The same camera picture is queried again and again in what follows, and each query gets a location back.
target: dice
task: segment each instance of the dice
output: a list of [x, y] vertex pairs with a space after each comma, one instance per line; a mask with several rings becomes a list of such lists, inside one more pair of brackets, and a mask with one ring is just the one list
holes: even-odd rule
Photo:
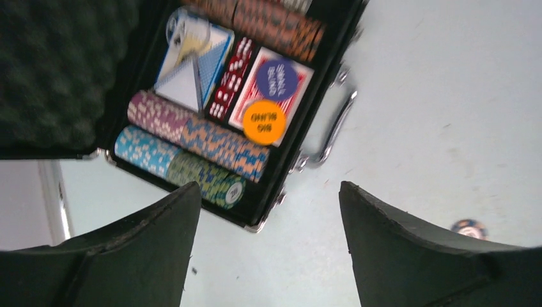
[[241, 90], [241, 84], [247, 72], [248, 63], [254, 50], [253, 42], [243, 37], [234, 49], [233, 56], [225, 66], [220, 86], [209, 108], [208, 115], [223, 120], [232, 107], [233, 97]]

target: blue poker chip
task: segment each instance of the blue poker chip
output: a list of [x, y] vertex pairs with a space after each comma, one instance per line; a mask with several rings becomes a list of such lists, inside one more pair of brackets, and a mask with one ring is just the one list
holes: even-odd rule
[[451, 231], [480, 240], [488, 238], [487, 228], [474, 219], [462, 219], [456, 222], [452, 225]]

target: orange button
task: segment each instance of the orange button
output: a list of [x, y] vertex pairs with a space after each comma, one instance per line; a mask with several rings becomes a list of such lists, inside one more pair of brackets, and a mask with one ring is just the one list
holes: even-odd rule
[[272, 144], [283, 136], [285, 129], [284, 112], [271, 100], [259, 100], [253, 103], [243, 115], [245, 135], [257, 144]]

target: foam lining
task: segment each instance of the foam lining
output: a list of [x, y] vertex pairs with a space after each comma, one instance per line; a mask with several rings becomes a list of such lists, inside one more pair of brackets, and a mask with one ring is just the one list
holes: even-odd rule
[[143, 0], [0, 0], [0, 148], [97, 141]]

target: poker chip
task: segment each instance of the poker chip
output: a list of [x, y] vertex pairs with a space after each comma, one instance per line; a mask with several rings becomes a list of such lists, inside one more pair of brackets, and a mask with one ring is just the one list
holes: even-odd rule
[[136, 93], [128, 104], [130, 123], [152, 134], [177, 143], [184, 126], [194, 113], [147, 91]]
[[243, 33], [290, 57], [312, 61], [326, 26], [270, 1], [185, 0], [223, 26]]
[[123, 129], [115, 154], [174, 185], [197, 182], [201, 197], [224, 209], [243, 197], [245, 179], [135, 127]]
[[115, 142], [115, 154], [121, 159], [153, 174], [164, 177], [180, 149], [153, 138], [135, 126], [122, 130]]
[[488, 232], [484, 224], [473, 219], [462, 219], [453, 224], [451, 230], [480, 240], [486, 240], [488, 237]]
[[140, 91], [130, 101], [128, 120], [256, 183], [269, 158], [269, 148], [146, 91]]

